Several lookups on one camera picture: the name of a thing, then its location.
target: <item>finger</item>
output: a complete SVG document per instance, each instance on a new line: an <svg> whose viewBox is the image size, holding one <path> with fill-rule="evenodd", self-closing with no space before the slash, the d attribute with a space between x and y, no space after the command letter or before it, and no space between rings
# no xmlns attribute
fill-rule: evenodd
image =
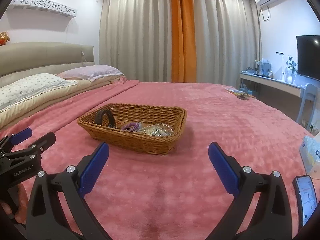
<svg viewBox="0 0 320 240"><path fill-rule="evenodd" d="M12 214L12 210L10 208L10 206L7 204L7 203L4 203L4 202L0 202L4 212L7 214L7 215L11 215Z"/></svg>
<svg viewBox="0 0 320 240"><path fill-rule="evenodd" d="M29 200L28 200L26 189L23 184L19 184L18 189L19 189L18 191L19 204L27 208Z"/></svg>
<svg viewBox="0 0 320 240"><path fill-rule="evenodd" d="M18 192L19 209L15 214L14 218L18 223L25 223L27 219L28 196L22 184L19 184L18 188L19 188L19 192Z"/></svg>

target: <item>pink blanket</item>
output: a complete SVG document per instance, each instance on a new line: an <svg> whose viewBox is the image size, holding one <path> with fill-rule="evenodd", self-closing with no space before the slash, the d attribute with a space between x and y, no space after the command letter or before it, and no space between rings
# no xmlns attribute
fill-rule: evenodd
<svg viewBox="0 0 320 240"><path fill-rule="evenodd" d="M68 99L71 105L64 101L51 106L21 121L10 133L29 126L34 131L33 139L37 139L55 131L57 142L43 153L42 166L48 173L56 173L76 165L99 144L75 120L98 104L180 106L188 111L184 134L166 156L110 145L109 160L85 198L114 240L205 239L233 199L208 158L208 146L213 141L255 172L281 172L291 204L293 235L297 233L292 180L305 173L298 149L303 136L308 135L300 125L258 100L238 99L222 85L129 81L110 86ZM33 179L24 183L29 192L32 183ZM241 231L249 224L257 197ZM72 228L76 228L67 209L66 213Z"/></svg>

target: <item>beige headboard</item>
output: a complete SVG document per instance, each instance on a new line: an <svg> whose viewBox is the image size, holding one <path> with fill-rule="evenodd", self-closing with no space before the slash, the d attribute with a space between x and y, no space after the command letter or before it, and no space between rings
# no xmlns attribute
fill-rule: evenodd
<svg viewBox="0 0 320 240"><path fill-rule="evenodd" d="M93 46L60 42L7 44L0 46L0 59L0 87L39 73L94 65Z"/></svg>

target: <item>woven basket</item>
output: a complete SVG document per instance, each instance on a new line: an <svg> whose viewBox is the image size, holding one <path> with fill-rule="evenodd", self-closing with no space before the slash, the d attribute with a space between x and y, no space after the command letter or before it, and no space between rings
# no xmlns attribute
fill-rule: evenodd
<svg viewBox="0 0 320 240"><path fill-rule="evenodd" d="M102 109L109 109L112 112L116 121L116 129L107 127L109 121L106 115L103 116L102 126L94 123L96 113ZM78 124L93 139L133 151L165 155L169 153L183 133L186 118L187 111L180 107L107 104L81 116ZM165 123L173 128L173 135L155 137L120 130L127 122Z"/></svg>

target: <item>desk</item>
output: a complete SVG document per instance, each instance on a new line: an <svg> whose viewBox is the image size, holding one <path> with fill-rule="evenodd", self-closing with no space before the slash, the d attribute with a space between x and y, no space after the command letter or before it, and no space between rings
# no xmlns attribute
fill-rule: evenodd
<svg viewBox="0 0 320 240"><path fill-rule="evenodd" d="M251 73L244 73L244 72L240 72L240 78L241 78L240 87L242 87L243 79L246 79L252 82L256 82L262 85L266 85L269 87L273 87L273 88L285 91L299 98L303 97L304 87L298 87L296 85L292 85L292 84L275 80L272 78L260 77L260 76L253 75Z"/></svg>

